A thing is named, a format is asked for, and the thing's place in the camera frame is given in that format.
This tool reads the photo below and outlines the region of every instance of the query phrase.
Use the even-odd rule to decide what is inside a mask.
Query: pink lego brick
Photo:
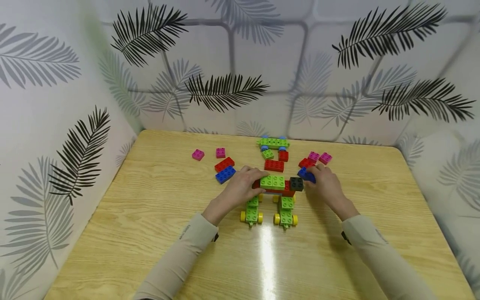
[[[308,160],[313,163],[316,163],[319,158],[320,158],[320,154],[314,151],[311,151],[310,154],[308,155]]]
[[[216,149],[216,157],[217,158],[225,158],[225,148],[217,148]]]
[[[318,160],[320,160],[322,164],[326,165],[330,160],[332,160],[332,156],[327,152],[324,152]]]
[[[198,161],[201,161],[202,158],[205,156],[205,153],[202,150],[195,150],[195,152],[192,153],[193,159],[196,159]]]

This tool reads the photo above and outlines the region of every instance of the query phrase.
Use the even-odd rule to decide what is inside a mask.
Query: arm sleeve
[[[218,228],[196,214],[178,241],[162,256],[141,283],[133,300],[171,300],[183,285],[198,255],[218,232]]]
[[[388,244],[365,216],[342,222],[342,228],[363,263],[389,300],[437,299],[415,270]]]

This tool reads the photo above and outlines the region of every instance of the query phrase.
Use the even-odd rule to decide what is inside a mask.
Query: blue lego brick
[[[232,166],[228,166],[227,168],[221,170],[218,174],[215,175],[215,178],[223,184],[225,181],[232,178],[233,174],[235,174],[235,169]]]
[[[301,168],[300,171],[298,172],[298,176],[306,181],[311,181],[313,183],[317,182],[317,180],[315,179],[315,176],[312,173],[307,172],[306,168]]]

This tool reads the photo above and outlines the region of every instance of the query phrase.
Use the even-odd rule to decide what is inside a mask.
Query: red lego brick
[[[283,168],[284,168],[283,161],[277,161],[277,160],[271,160],[271,159],[265,161],[264,169],[267,171],[275,171],[275,172],[283,173]]]
[[[302,159],[301,162],[299,163],[300,168],[309,168],[309,167],[313,167],[313,166],[315,166],[315,163],[310,161],[307,158]]]
[[[224,170],[225,168],[227,168],[228,166],[234,166],[235,165],[235,162],[233,161],[233,159],[231,159],[230,157],[227,157],[225,158],[224,160],[222,160],[221,162],[219,162],[218,164],[215,165],[215,171],[217,173],[221,172],[222,170]]]
[[[288,162],[288,152],[287,151],[279,151],[278,152],[278,160]]]

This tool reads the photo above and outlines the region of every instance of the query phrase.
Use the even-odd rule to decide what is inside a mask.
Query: person's right hand
[[[343,194],[340,180],[330,168],[318,164],[307,171],[312,173],[317,181],[304,181],[307,197],[311,198],[311,201],[323,200],[342,221],[359,215],[352,201]]]

